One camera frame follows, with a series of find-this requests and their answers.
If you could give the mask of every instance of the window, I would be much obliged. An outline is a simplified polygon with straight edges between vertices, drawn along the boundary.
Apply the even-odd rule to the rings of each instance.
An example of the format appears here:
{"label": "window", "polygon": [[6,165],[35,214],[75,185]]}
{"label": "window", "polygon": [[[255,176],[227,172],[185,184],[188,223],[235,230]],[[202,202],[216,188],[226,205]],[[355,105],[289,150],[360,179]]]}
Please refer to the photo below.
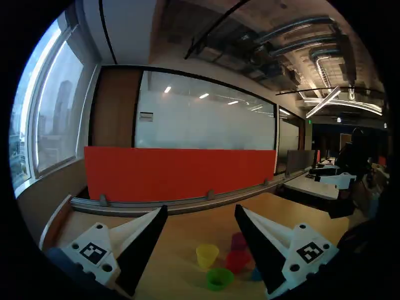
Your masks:
{"label": "window", "polygon": [[137,148],[275,147],[274,105],[223,85],[146,71],[137,105]]}
{"label": "window", "polygon": [[82,117],[99,61],[94,45],[85,39],[87,34],[72,10],[61,14],[37,43],[22,72],[9,130],[16,196],[38,178],[83,155],[87,141],[79,132],[81,125],[89,125]]}
{"label": "window", "polygon": [[275,173],[286,171],[288,150],[303,149],[300,144],[303,128],[303,119],[284,108],[279,108],[279,144]]}
{"label": "window", "polygon": [[29,60],[26,63],[15,93],[11,111],[9,130],[9,164],[11,169],[12,185],[15,188],[31,177],[27,164],[27,118],[32,94],[38,80],[39,72],[49,51],[53,47],[61,31],[55,21],[37,43]]}
{"label": "window", "polygon": [[35,120],[34,153],[38,172],[74,158],[79,119],[74,101],[83,64],[67,41],[55,55],[40,94]]}

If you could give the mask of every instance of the yellow plastic cup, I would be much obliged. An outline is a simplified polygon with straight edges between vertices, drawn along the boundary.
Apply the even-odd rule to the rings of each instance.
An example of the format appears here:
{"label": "yellow plastic cup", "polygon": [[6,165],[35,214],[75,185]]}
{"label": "yellow plastic cup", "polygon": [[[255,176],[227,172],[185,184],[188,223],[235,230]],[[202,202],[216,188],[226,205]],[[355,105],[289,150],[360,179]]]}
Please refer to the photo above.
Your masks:
{"label": "yellow plastic cup", "polygon": [[220,250],[216,245],[201,244],[196,248],[197,262],[200,268],[208,269],[215,262]]}

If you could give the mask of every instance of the desk partition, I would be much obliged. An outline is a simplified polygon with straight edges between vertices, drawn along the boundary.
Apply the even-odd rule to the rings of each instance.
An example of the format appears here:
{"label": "desk partition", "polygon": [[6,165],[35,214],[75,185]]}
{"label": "desk partition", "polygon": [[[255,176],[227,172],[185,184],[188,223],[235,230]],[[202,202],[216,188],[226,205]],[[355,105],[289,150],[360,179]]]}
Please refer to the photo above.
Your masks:
{"label": "desk partition", "polygon": [[285,175],[304,170],[315,165],[315,150],[288,150]]}
{"label": "desk partition", "polygon": [[205,197],[271,181],[275,150],[85,147],[89,196],[113,202]]}

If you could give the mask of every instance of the red plastic cup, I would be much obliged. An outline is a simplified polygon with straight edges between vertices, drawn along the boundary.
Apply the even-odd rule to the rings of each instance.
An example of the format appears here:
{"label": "red plastic cup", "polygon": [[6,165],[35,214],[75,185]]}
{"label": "red plastic cup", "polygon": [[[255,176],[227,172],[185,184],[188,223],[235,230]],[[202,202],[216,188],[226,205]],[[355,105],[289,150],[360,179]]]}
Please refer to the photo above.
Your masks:
{"label": "red plastic cup", "polygon": [[252,256],[247,251],[234,250],[229,252],[226,257],[226,268],[233,274],[239,273],[252,260]]}
{"label": "red plastic cup", "polygon": [[236,232],[232,235],[232,241],[230,243],[230,250],[231,251],[243,251],[246,250],[247,243],[243,233]]}

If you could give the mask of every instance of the wooden desk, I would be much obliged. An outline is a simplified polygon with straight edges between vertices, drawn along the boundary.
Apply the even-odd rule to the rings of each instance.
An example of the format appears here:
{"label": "wooden desk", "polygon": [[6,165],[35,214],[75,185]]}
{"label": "wooden desk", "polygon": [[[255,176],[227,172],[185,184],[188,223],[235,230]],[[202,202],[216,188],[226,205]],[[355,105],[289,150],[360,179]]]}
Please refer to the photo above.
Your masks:
{"label": "wooden desk", "polygon": [[307,178],[307,174],[300,175],[292,180],[286,181],[283,185],[289,189],[303,192],[309,195],[327,200],[336,200],[339,190],[331,183],[314,181],[314,178]]}
{"label": "wooden desk", "polygon": [[[328,213],[295,203],[271,193],[238,202],[244,207],[289,228],[306,222],[333,244],[348,230],[347,217],[331,219]],[[196,247],[211,243],[219,247],[219,256],[213,268],[224,267],[231,246],[232,234],[239,232],[234,211],[235,204],[199,212],[171,215],[148,261],[136,289],[136,300],[164,299],[260,299],[265,300],[262,281],[250,281],[254,262],[246,271],[235,276],[225,290],[213,292],[206,287],[206,272],[197,265]],[[92,215],[74,211],[61,231],[58,245],[64,246],[77,238],[95,222],[110,228],[132,218]]]}

